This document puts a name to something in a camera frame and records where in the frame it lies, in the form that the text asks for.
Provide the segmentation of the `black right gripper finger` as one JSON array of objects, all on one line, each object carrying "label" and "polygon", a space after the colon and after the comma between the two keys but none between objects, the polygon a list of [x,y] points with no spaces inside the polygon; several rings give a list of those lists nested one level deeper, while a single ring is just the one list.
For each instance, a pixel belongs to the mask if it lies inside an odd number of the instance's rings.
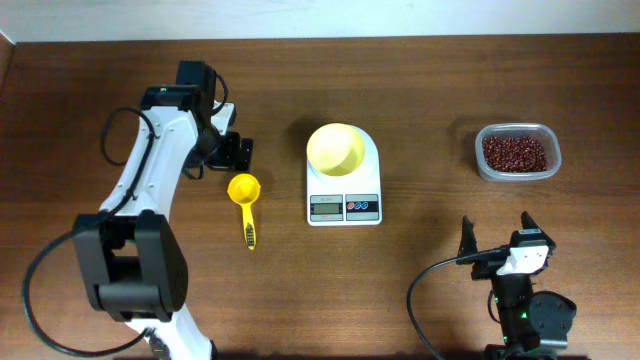
[{"label": "black right gripper finger", "polygon": [[556,248],[556,243],[551,239],[549,235],[547,235],[533,220],[531,215],[524,211],[520,216],[522,228],[530,233],[539,234],[545,240],[546,245],[550,250],[554,250]]},{"label": "black right gripper finger", "polygon": [[474,224],[464,216],[461,224],[461,240],[457,253],[457,264],[472,264],[471,256],[478,253],[477,241],[474,233]]}]

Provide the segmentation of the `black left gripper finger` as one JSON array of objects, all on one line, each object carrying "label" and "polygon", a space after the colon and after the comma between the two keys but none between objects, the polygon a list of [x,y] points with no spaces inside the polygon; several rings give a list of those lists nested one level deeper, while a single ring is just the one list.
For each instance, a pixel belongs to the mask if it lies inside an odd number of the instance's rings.
[{"label": "black left gripper finger", "polygon": [[251,168],[251,160],[253,154],[254,140],[252,138],[243,138],[240,142],[240,150],[238,153],[238,170],[241,172],[249,172]]},{"label": "black left gripper finger", "polygon": [[227,132],[222,145],[222,167],[235,170],[240,152],[240,135],[237,132]]}]

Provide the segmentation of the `yellow measuring scoop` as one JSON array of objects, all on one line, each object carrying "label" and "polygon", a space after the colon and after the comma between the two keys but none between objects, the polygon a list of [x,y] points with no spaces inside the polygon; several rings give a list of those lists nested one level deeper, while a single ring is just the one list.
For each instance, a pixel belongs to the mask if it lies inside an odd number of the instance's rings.
[{"label": "yellow measuring scoop", "polygon": [[230,199],[241,208],[244,240],[249,250],[254,250],[257,245],[252,205],[259,198],[260,192],[261,185],[258,180],[248,173],[236,175],[227,189]]}]

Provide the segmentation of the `red adzuki beans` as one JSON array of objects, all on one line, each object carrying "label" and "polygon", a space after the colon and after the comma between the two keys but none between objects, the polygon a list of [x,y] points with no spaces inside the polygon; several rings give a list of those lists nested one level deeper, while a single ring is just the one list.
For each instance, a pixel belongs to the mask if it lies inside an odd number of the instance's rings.
[{"label": "red adzuki beans", "polygon": [[495,171],[528,173],[547,170],[543,145],[530,136],[484,138],[482,149],[485,162]]}]

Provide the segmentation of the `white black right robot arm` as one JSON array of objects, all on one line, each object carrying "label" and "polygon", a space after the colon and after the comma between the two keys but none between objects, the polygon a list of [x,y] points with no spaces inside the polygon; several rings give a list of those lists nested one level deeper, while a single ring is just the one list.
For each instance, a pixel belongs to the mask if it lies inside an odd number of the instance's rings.
[{"label": "white black right robot arm", "polygon": [[462,219],[458,265],[472,267],[471,279],[489,280],[504,343],[485,347],[485,359],[555,359],[568,347],[576,304],[551,291],[533,289],[532,277],[548,266],[556,243],[524,212],[522,228],[507,245],[480,251],[474,225]]}]

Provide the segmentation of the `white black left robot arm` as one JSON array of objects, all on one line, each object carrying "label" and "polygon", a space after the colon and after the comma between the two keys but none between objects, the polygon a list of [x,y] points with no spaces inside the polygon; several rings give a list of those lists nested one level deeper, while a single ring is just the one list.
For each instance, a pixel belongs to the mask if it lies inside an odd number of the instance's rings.
[{"label": "white black left robot arm", "polygon": [[188,266],[169,225],[181,176],[192,168],[244,172],[253,141],[231,131],[236,109],[216,101],[222,77],[182,61],[176,81],[149,87],[135,114],[138,135],[98,213],[77,217],[74,248],[97,311],[137,331],[160,359],[214,359],[186,305]]}]

